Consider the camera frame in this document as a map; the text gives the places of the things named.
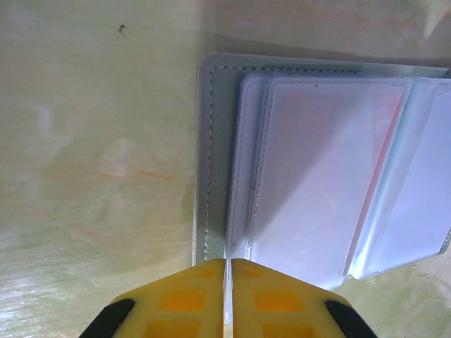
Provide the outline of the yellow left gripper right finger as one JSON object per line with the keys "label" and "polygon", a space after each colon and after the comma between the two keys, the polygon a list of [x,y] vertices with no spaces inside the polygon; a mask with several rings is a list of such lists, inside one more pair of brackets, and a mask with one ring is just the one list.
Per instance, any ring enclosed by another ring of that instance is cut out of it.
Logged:
{"label": "yellow left gripper right finger", "polygon": [[375,337],[343,297],[263,265],[231,261],[234,337]]}

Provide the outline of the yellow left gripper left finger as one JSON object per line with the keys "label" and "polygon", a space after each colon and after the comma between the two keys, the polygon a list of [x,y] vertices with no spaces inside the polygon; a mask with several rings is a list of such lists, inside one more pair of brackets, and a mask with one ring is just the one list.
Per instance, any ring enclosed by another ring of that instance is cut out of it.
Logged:
{"label": "yellow left gripper left finger", "polygon": [[226,261],[193,266],[117,296],[81,337],[222,337]]}

